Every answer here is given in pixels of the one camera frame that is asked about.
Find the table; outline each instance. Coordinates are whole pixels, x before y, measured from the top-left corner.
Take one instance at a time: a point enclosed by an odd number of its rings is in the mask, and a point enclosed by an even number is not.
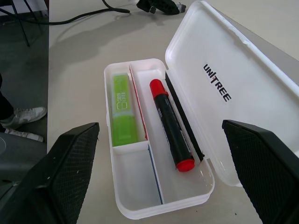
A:
[[[192,0],[184,2],[187,7],[191,3]],[[165,62],[166,48],[184,14],[150,15],[131,2],[111,0],[109,4],[130,9],[131,15],[109,12],[50,27],[48,149],[59,135],[73,127],[90,122],[100,124],[93,172],[78,224],[260,224],[244,189],[229,187],[216,175],[215,189],[202,205],[141,220],[127,219],[119,212],[114,197],[103,70],[117,62],[148,58]],[[99,0],[89,0],[88,4],[76,1],[75,5],[68,0],[54,0],[50,2],[50,20],[65,20],[101,8],[104,5]],[[299,83],[295,72],[298,61],[236,22],[230,22]]]

